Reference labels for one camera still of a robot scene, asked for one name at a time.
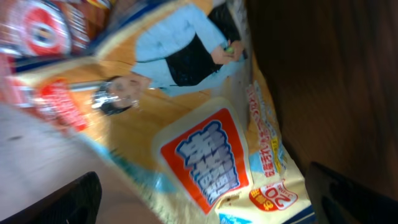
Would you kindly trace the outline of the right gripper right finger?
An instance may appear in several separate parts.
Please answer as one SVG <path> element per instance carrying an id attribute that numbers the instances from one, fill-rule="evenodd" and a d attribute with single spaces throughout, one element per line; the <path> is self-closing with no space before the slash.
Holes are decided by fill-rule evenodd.
<path id="1" fill-rule="evenodd" d="M 318 223 L 397 223 L 397 201 L 317 162 L 305 174 L 305 187 Z"/>

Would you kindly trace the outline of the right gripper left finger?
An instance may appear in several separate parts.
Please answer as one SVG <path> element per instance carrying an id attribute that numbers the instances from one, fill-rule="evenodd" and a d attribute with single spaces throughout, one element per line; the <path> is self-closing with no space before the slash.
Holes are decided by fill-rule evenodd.
<path id="1" fill-rule="evenodd" d="M 100 179 L 90 171 L 1 224 L 95 224 L 101 198 Z"/>

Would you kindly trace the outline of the yellow white snack bag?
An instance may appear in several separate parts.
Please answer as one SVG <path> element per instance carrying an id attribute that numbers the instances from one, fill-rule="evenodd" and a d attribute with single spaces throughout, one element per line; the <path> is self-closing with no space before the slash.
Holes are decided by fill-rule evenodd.
<path id="1" fill-rule="evenodd" d="M 316 220 L 244 1 L 2 1 L 1 96 L 82 134 L 163 223 Z"/>

